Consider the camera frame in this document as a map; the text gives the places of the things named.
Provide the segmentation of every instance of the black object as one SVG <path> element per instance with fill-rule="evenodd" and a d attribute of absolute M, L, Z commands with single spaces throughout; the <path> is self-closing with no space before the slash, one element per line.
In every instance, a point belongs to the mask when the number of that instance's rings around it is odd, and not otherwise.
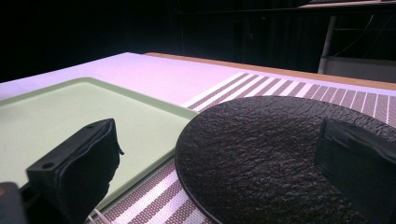
<path fill-rule="evenodd" d="M 218 223 L 368 223 L 315 165 L 323 119 L 396 142 L 396 129 L 340 105 L 279 96 L 231 100 L 180 134 L 175 162 L 183 189 Z"/>
<path fill-rule="evenodd" d="M 36 161 L 27 168 L 29 182 L 21 188 L 29 223 L 83 223 L 106 196 L 120 154 L 115 121 L 104 119 L 83 127 Z M 1 203 L 18 200 L 9 198 Z"/>
<path fill-rule="evenodd" d="M 316 164 L 371 223 L 396 223 L 396 145 L 363 128 L 324 120 Z"/>
<path fill-rule="evenodd" d="M 15 183 L 0 183 L 0 223 L 26 224 L 22 200 L 18 186 Z"/>

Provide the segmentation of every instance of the gray stripe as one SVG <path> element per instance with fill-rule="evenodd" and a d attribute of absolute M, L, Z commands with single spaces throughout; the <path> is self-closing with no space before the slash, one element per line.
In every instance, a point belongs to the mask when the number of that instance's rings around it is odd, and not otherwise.
<path fill-rule="evenodd" d="M 267 91 L 269 91 L 275 84 L 280 80 L 280 78 L 274 79 L 272 82 L 268 83 L 264 88 L 262 88 L 259 92 L 257 92 L 255 95 L 256 96 L 261 96 L 265 94 Z"/>
<path fill-rule="evenodd" d="M 256 90 L 264 81 L 266 81 L 269 77 L 264 77 L 260 79 L 258 82 L 254 83 L 253 86 L 249 87 L 247 90 L 236 96 L 235 98 L 242 98 L 248 95 L 251 91 Z"/>
<path fill-rule="evenodd" d="M 297 93 L 305 86 L 306 83 L 300 82 L 297 86 L 288 94 L 288 96 L 296 96 Z"/>
<path fill-rule="evenodd" d="M 313 85 L 310 89 L 309 89 L 309 91 L 305 94 L 305 96 L 304 96 L 304 98 L 307 98 L 307 99 L 311 99 L 312 98 L 312 96 L 315 94 L 315 92 L 317 92 L 317 90 L 319 89 L 319 85 Z"/>
<path fill-rule="evenodd" d="M 206 217 L 202 224 L 212 224 L 212 221 Z"/>
<path fill-rule="evenodd" d="M 314 97 L 312 97 L 312 99 L 314 99 L 314 100 L 320 100 L 320 99 L 323 97 L 323 95 L 324 95 L 324 93 L 326 92 L 327 89 L 329 89 L 329 87 L 321 86 L 321 87 L 317 90 L 317 92 L 315 93 Z"/>
<path fill-rule="evenodd" d="M 366 92 L 358 91 L 355 95 L 355 99 L 352 103 L 352 109 L 361 112 L 364 104 L 364 98 L 366 97 Z"/>
<path fill-rule="evenodd" d="M 334 94 L 336 91 L 337 91 L 337 88 L 330 87 L 329 89 L 327 89 L 326 93 L 321 98 L 321 100 L 329 103 L 332 100 L 332 98 L 334 97 Z"/>
<path fill-rule="evenodd" d="M 280 86 L 280 87 L 273 93 L 273 95 L 279 95 L 279 94 L 282 93 L 282 91 L 284 91 L 291 83 L 292 83 L 291 80 L 286 81 L 285 83 L 283 83 L 282 86 Z"/>
<path fill-rule="evenodd" d="M 335 105 L 340 105 L 346 92 L 347 92 L 347 90 L 345 90 L 345 89 L 337 89 L 337 92 L 335 93 L 334 97 L 332 98 L 331 103 L 335 104 Z"/>
<path fill-rule="evenodd" d="M 364 101 L 363 114 L 369 115 L 371 117 L 374 116 L 376 103 L 376 94 L 375 93 L 367 93 L 366 100 Z"/>
<path fill-rule="evenodd" d="M 396 96 L 390 96 L 389 98 L 389 115 L 388 124 L 396 128 Z"/>
<path fill-rule="evenodd" d="M 214 102 L 210 103 L 209 105 L 205 106 L 204 108 L 200 109 L 200 112 L 212 107 L 213 105 L 218 105 L 221 101 L 223 101 L 225 98 L 231 96 L 234 92 L 238 91 L 239 89 L 241 89 L 242 87 L 246 86 L 249 82 L 251 82 L 253 79 L 255 79 L 257 77 L 257 75 L 254 75 L 253 77 L 248 78 L 247 80 L 245 80 L 244 82 L 242 82 L 241 84 L 237 85 L 235 88 L 233 88 L 232 90 L 222 94 L 218 99 L 216 99 Z"/>
<path fill-rule="evenodd" d="M 242 78 L 246 77 L 248 74 L 243 74 L 242 76 L 237 77 L 236 79 L 230 81 L 229 83 L 225 84 L 224 86 L 218 88 L 217 90 L 213 91 L 212 93 L 208 94 L 207 96 L 205 96 L 204 98 L 202 98 L 201 100 L 199 100 L 198 102 L 194 103 L 193 105 L 189 106 L 189 109 L 194 109 L 195 107 L 197 107 L 198 105 L 201 105 L 203 102 L 207 101 L 208 99 L 212 98 L 213 96 L 215 96 L 216 94 L 218 94 L 219 92 L 227 89 L 228 87 L 232 86 L 234 83 L 236 83 L 237 81 L 241 80 Z"/>
<path fill-rule="evenodd" d="M 351 108 L 355 95 L 356 95 L 355 91 L 346 91 L 346 95 L 344 96 L 344 100 L 341 103 L 341 106 Z"/>
<path fill-rule="evenodd" d="M 378 95 L 375 107 L 375 118 L 385 123 L 388 116 L 388 98 L 389 96 L 387 95 Z"/>

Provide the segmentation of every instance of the table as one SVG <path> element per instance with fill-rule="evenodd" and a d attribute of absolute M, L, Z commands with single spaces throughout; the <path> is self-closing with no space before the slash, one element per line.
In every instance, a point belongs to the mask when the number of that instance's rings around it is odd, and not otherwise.
<path fill-rule="evenodd" d="M 94 77 L 163 101 L 204 111 L 235 97 L 290 95 L 359 110 L 396 127 L 396 84 L 308 74 L 175 55 L 123 53 L 0 83 L 0 99 L 77 77 Z M 102 210 L 121 223 L 210 223 L 186 195 L 170 160 Z"/>

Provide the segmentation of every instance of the dotted pattern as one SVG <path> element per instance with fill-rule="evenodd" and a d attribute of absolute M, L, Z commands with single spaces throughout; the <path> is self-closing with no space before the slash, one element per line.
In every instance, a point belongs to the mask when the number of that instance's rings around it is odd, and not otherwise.
<path fill-rule="evenodd" d="M 184 202 L 177 211 L 169 217 L 165 224 L 180 223 L 189 217 L 189 215 L 196 209 L 194 203 L 190 200 Z"/>
<path fill-rule="evenodd" d="M 218 94 L 238 80 L 248 76 L 248 74 L 241 74 L 234 80 L 224 84 L 224 86 L 219 87 L 217 90 L 210 92 L 208 95 L 197 99 L 195 103 L 188 106 L 190 109 L 195 109 L 197 106 L 204 104 L 211 98 L 218 98 Z M 264 94 L 266 91 L 270 90 L 275 84 L 280 80 L 279 78 L 275 78 L 272 82 L 268 83 L 267 86 L 262 87 L 261 90 L 257 90 L 260 84 L 263 83 L 264 80 L 268 79 L 268 77 L 264 77 L 260 83 L 256 83 L 248 88 L 246 91 L 236 96 L 236 98 L 244 97 L 250 91 L 258 91 L 256 95 Z M 238 89 L 242 88 L 244 85 L 247 85 L 249 81 L 243 82 L 242 85 L 237 85 L 234 89 L 230 90 L 230 92 L 225 93 L 227 96 L 231 95 L 232 92 L 236 92 Z M 291 81 L 285 82 L 281 87 L 282 90 L 285 90 Z M 295 86 L 293 90 L 290 90 L 288 93 L 289 96 L 295 96 L 300 90 L 303 89 L 306 83 L 300 82 Z M 281 93 L 281 91 L 275 91 L 274 95 Z M 386 121 L 389 125 L 396 127 L 396 97 L 388 96 L 388 95 L 378 95 L 376 94 L 367 94 L 366 92 L 361 91 L 352 91 L 345 89 L 337 89 L 335 87 L 327 87 L 320 85 L 312 85 L 312 87 L 304 94 L 304 98 L 312 99 L 312 98 L 320 98 L 320 100 L 331 102 L 333 104 L 346 106 L 352 109 L 356 109 L 358 111 L 367 112 L 373 114 L 373 107 L 375 107 L 375 117 Z M 214 105 L 221 103 L 221 100 L 216 100 Z M 155 186 L 157 186 L 161 181 L 163 181 L 168 175 L 175 171 L 174 160 L 170 160 L 168 163 L 160 167 L 156 173 L 147 176 L 142 183 L 133 187 L 129 191 L 125 192 L 125 196 L 123 196 L 118 201 L 114 202 L 110 208 L 108 208 L 104 215 L 110 221 L 114 221 L 117 217 L 122 215 L 128 208 L 134 205 L 139 199 L 148 194 Z M 199 209 L 193 204 L 190 199 L 186 200 L 175 200 L 177 195 L 180 192 L 183 192 L 183 189 L 180 183 L 173 182 L 170 186 L 167 186 L 166 189 L 161 192 L 161 195 L 155 199 L 152 203 L 150 203 L 146 208 L 143 209 L 139 214 L 134 214 L 134 219 L 132 220 L 122 220 L 120 223 L 113 224 L 123 224 L 123 223 L 147 223 L 154 216 L 156 216 L 162 209 L 172 208 L 172 214 L 167 214 L 166 220 L 163 223 L 212 223 L 211 220 L 205 217 Z"/>
<path fill-rule="evenodd" d="M 177 193 L 181 191 L 181 185 L 175 182 L 171 185 L 163 194 L 158 197 L 153 203 L 146 207 L 142 213 L 132 219 L 129 223 L 146 223 L 148 222 L 158 211 L 160 211 Z"/>

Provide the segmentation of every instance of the textured black plate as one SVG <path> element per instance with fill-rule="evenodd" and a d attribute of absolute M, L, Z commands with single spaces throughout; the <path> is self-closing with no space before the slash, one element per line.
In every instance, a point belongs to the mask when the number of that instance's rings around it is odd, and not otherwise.
<path fill-rule="evenodd" d="M 314 165 L 320 123 L 340 119 L 396 142 L 396 130 L 320 101 L 263 96 L 213 106 L 177 140 L 179 180 L 224 223 L 364 223 Z"/>

